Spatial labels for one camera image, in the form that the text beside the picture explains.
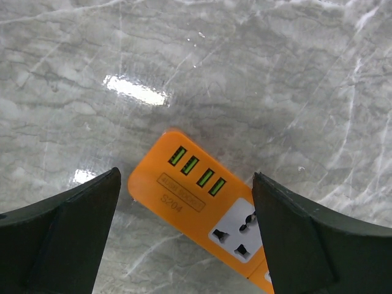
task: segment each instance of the green usb port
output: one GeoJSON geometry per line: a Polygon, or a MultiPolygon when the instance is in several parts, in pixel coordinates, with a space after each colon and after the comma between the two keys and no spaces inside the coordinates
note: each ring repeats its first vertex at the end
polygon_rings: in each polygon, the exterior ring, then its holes
{"type": "Polygon", "coordinates": [[[179,162],[179,160],[181,158],[183,158],[185,153],[186,153],[186,149],[184,147],[180,146],[177,149],[177,151],[173,154],[173,156],[170,158],[169,164],[171,164],[172,166],[175,166],[179,162]]]}
{"type": "Polygon", "coordinates": [[[195,165],[197,164],[198,159],[195,156],[192,156],[188,162],[184,165],[183,169],[181,170],[181,173],[183,173],[184,175],[188,175],[190,173],[190,171],[195,167],[195,165]]]}
{"type": "Polygon", "coordinates": [[[225,183],[226,183],[226,181],[225,181],[224,179],[219,178],[219,179],[216,181],[215,185],[211,188],[211,190],[208,191],[208,193],[209,193],[210,195],[212,195],[212,196],[215,196],[215,195],[219,192],[219,190],[222,189],[222,187],[223,187],[223,185],[224,185],[225,183]]]}
{"type": "Polygon", "coordinates": [[[197,181],[197,184],[200,187],[204,187],[204,185],[208,182],[209,179],[215,174],[212,169],[207,169],[207,171],[202,175],[202,177],[197,181]]]}

